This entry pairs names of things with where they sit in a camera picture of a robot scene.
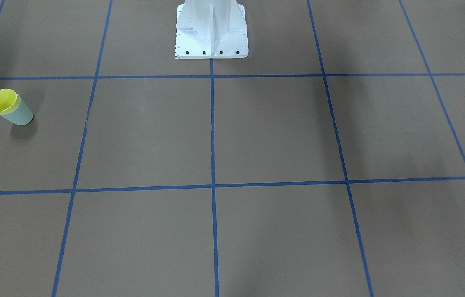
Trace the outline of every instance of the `white metal bracket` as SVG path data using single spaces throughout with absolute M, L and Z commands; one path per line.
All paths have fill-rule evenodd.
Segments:
M 245 7 L 236 0 L 185 0 L 177 7 L 175 57 L 246 58 Z

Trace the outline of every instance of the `cup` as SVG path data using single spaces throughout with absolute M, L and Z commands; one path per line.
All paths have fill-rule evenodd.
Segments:
M 33 113 L 14 90 L 0 90 L 0 116 L 23 126 L 31 122 Z

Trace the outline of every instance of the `blue grid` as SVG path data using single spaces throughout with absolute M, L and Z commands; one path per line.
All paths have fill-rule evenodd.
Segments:
M 100 64 L 102 61 L 102 52 L 104 50 L 104 42 L 106 41 L 106 34 L 108 31 L 109 19 L 111 14 L 111 7 L 113 0 L 109 0 L 107 14 L 106 14 L 106 22 L 104 23 L 104 33 L 102 35 L 102 42 L 99 49 L 99 55 L 97 60 L 97 67 L 95 70 L 95 75 L 93 76 L 55 76 L 55 77 L 0 77 L 0 80 L 54 80 L 54 79 L 92 79 L 93 86 L 91 89 L 91 96 L 89 99 L 89 105 L 87 107 L 87 116 L 85 119 L 84 130 L 82 134 L 82 141 L 80 145 L 80 152 L 78 156 L 78 160 L 76 162 L 76 173 L 73 180 L 73 186 L 71 189 L 50 189 L 50 190 L 26 190 L 26 191 L 0 191 L 0 195 L 19 195 L 19 194 L 48 194 L 48 193 L 70 193 L 70 201 L 68 205 L 68 213 L 66 216 L 66 224 L 64 227 L 64 233 L 62 236 L 62 244 L 59 253 L 59 259 L 57 264 L 57 271 L 55 273 L 53 290 L 52 290 L 52 297 L 56 297 L 57 294 L 57 287 L 59 281 L 59 273 L 62 267 L 64 251 L 66 248 L 66 238 L 68 234 L 69 224 L 71 220 L 71 214 L 73 209 L 73 202 L 74 196 L 76 193 L 83 193 L 83 192 L 117 192 L 117 191 L 149 191 L 149 190 L 176 190 L 176 189 L 211 189 L 212 190 L 212 219 L 213 219 L 213 240 L 214 240 L 214 290 L 215 290 L 215 297 L 219 296 L 219 275 L 218 275 L 218 245 L 217 245 L 217 207 L 216 207 L 216 188 L 236 188 L 236 187 L 261 187 L 261 186 L 305 186 L 305 185 L 327 185 L 327 184 L 345 184 L 347 188 L 347 194 L 349 198 L 349 203 L 351 206 L 352 214 L 353 214 L 353 221 L 355 224 L 355 232 L 357 235 L 357 240 L 359 243 L 359 248 L 361 251 L 361 257 L 363 262 L 364 272 L 366 274 L 366 282 L 368 284 L 368 291 L 370 293 L 370 297 L 374 296 L 373 288 L 372 288 L 372 281 L 370 279 L 370 274 L 368 272 L 368 265 L 366 263 L 366 253 L 364 251 L 364 245 L 361 238 L 361 233 L 359 231 L 359 221 L 357 219 L 357 212 L 355 209 L 355 205 L 353 203 L 353 195 L 351 191 L 351 184 L 375 184 L 375 183 L 396 183 L 396 182 L 430 182 L 430 181 L 452 181 L 452 180 L 465 180 L 465 176 L 456 176 L 456 177 L 415 177 L 415 178 L 400 178 L 400 179 L 368 179 L 368 180 L 350 180 L 348 178 L 346 165 L 344 162 L 344 154 L 342 145 L 340 144 L 340 138 L 338 135 L 338 128 L 335 119 L 335 114 L 333 111 L 333 106 L 330 97 L 329 86 L 327 83 L 327 77 L 404 77 L 404 76 L 419 76 L 419 77 L 429 77 L 432 81 L 432 85 L 434 86 L 434 90 L 436 91 L 436 96 L 440 102 L 442 110 L 445 114 L 449 127 L 451 129 L 451 133 L 455 139 L 457 147 L 459 149 L 460 154 L 462 155 L 464 164 L 465 164 L 465 154 L 462 149 L 462 145 L 459 141 L 459 138 L 455 132 L 454 126 L 452 121 L 448 115 L 447 109 L 445 104 L 441 98 L 441 94 L 438 90 L 438 86 L 436 85 L 436 81 L 434 77 L 436 76 L 465 76 L 465 73 L 432 73 L 430 67 L 427 63 L 421 45 L 419 44 L 418 38 L 415 34 L 415 31 L 412 27 L 410 22 L 408 13 L 404 8 L 402 0 L 398 0 L 399 5 L 404 13 L 406 18 L 406 22 L 412 32 L 412 36 L 415 40 L 415 43 L 419 49 L 419 53 L 421 54 L 421 58 L 427 68 L 427 73 L 340 73 L 340 74 L 328 74 L 325 73 L 323 60 L 321 55 L 321 47 L 319 45 L 319 38 L 317 36 L 316 28 L 315 28 L 315 21 L 313 18 L 313 12 L 311 9 L 310 0 L 307 1 L 307 6 L 309 10 L 311 25 L 313 29 L 313 36 L 315 38 L 315 44 L 317 47 L 317 53 L 319 55 L 319 64 L 321 66 L 321 73 L 318 74 L 276 74 L 276 75 L 214 75 L 214 61 L 210 60 L 210 75 L 99 75 Z M 2 0 L 0 3 L 0 15 L 2 13 L 2 9 L 4 6 L 5 0 Z M 338 151 L 340 156 L 340 163 L 342 166 L 342 170 L 344 173 L 344 180 L 332 180 L 332 181 L 299 181 L 299 182 L 265 182 L 265 183 L 243 183 L 243 184 L 217 184 L 215 182 L 215 130 L 214 130 L 214 79 L 219 78 L 269 78 L 269 77 L 322 77 L 324 86 L 326 89 L 326 96 L 328 100 L 328 105 L 330 107 L 330 114 L 333 119 L 333 128 L 336 137 L 336 141 L 338 144 Z M 79 173 L 80 173 L 80 165 L 82 161 L 83 149 L 85 146 L 85 140 L 87 135 L 87 121 L 89 120 L 89 115 L 91 113 L 91 105 L 93 103 L 95 89 L 97 86 L 97 81 L 99 79 L 148 79 L 148 78 L 155 78 L 155 79 L 169 79 L 169 78 L 202 78 L 202 79 L 210 79 L 211 84 L 211 184 L 194 184 L 194 185 L 175 185 L 175 186 L 133 186 L 133 187 L 121 187 L 121 188 L 77 188 Z

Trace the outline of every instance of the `white mounting plate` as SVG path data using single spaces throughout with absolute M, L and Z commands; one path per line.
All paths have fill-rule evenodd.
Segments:
M 177 6 L 177 18 L 183 10 L 184 4 Z M 245 7 L 238 4 L 243 19 L 245 18 Z M 246 31 L 230 31 L 217 41 L 216 52 L 212 53 L 210 41 L 200 39 L 193 32 L 176 30 L 175 36 L 175 58 L 176 59 L 234 59 L 247 58 L 249 44 Z

